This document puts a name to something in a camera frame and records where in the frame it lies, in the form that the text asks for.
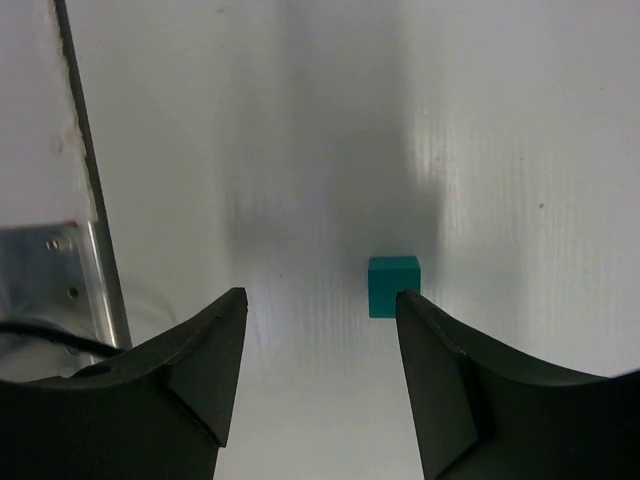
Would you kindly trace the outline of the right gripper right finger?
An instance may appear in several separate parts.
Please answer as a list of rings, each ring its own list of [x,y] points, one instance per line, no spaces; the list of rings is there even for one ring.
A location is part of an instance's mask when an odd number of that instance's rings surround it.
[[[635,479],[639,375],[543,361],[414,291],[396,324],[428,479]]]

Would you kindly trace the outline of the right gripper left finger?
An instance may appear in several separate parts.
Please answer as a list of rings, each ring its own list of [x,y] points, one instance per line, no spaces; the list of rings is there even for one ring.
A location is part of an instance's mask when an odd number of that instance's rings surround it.
[[[225,447],[248,300],[191,319],[73,376],[1,384],[4,479],[211,479]]]

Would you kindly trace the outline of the teal cube block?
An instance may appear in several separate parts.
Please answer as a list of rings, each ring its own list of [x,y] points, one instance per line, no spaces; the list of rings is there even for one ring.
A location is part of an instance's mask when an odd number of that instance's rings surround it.
[[[394,318],[396,297],[421,291],[421,266],[416,256],[371,257],[368,262],[368,310],[372,319]]]

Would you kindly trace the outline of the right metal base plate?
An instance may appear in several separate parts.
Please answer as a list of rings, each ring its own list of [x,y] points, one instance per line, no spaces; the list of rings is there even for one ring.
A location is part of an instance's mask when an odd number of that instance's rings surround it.
[[[100,226],[87,222],[2,228],[1,320],[131,348],[117,269]],[[98,360],[47,340],[1,337],[4,380],[68,377]]]

